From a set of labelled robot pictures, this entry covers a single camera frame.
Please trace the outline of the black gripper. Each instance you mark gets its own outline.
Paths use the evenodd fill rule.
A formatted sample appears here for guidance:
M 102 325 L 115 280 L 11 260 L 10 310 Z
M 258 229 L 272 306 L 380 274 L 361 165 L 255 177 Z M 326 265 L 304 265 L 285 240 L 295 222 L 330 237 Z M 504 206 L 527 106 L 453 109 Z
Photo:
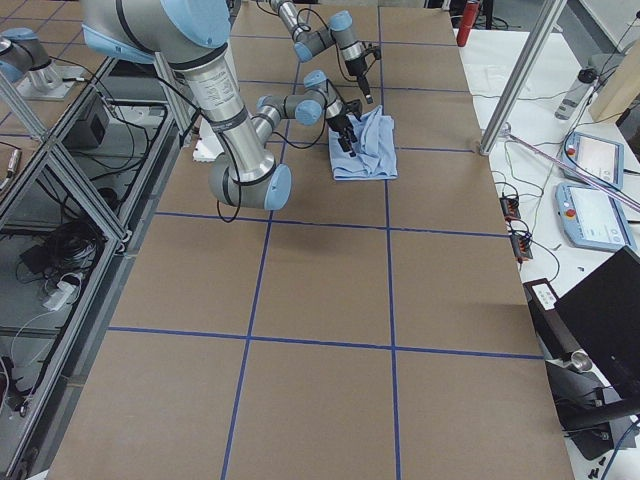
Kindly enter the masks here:
M 375 60 L 381 59 L 381 48 L 374 44 L 354 43 L 344 48 L 344 62 L 349 75 L 357 80 L 358 87 L 371 105 L 374 101 L 369 82 L 366 78 L 368 71 L 367 56 L 372 55 Z
M 350 115 L 357 120 L 361 118 L 362 102 L 359 99 L 348 102 L 337 99 L 327 107 L 327 124 L 338 134 L 339 146 L 343 152 L 355 157 L 360 153 L 360 137 L 354 132 Z

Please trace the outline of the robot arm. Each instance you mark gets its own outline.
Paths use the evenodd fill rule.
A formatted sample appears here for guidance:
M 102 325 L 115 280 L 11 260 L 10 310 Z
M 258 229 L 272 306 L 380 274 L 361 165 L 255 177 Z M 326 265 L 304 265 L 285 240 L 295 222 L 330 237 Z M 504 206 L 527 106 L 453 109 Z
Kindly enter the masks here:
M 152 63 L 163 55 L 184 76 L 204 120 L 223 151 L 209 175 L 217 200 L 235 207 L 279 210 L 292 184 L 290 169 L 276 162 L 266 142 L 283 119 L 304 125 L 324 120 L 351 152 L 357 137 L 351 117 L 361 103 L 346 102 L 321 71 L 305 79 L 301 95 L 267 96 L 255 114 L 241 97 L 227 58 L 230 11 L 224 1 L 85 1 L 86 44 L 109 57 Z
M 313 29 L 293 1 L 267 1 L 267 4 L 289 32 L 300 62 L 309 62 L 320 53 L 334 48 L 343 78 L 356 83 L 366 103 L 373 104 L 367 74 L 371 66 L 381 59 L 381 48 L 359 38 L 349 11 L 339 11 L 325 22 L 317 12 L 308 9 L 321 23 L 319 29 Z

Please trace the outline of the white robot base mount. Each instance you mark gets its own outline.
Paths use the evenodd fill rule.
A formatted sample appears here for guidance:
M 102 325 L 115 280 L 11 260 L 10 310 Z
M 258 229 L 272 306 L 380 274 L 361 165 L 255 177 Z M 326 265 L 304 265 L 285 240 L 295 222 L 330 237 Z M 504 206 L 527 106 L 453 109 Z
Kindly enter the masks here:
M 198 127 L 198 140 L 193 151 L 193 160 L 200 163 L 214 162 L 224 152 L 218 137 L 207 122 Z

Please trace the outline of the neighbouring robot arm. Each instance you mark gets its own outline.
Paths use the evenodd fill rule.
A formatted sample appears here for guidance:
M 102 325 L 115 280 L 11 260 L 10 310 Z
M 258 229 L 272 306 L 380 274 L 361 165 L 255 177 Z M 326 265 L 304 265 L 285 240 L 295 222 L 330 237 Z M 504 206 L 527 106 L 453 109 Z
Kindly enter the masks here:
M 28 100 L 62 101 L 72 88 L 76 73 L 65 81 L 67 67 L 58 66 L 30 28 L 1 32 L 1 73 Z

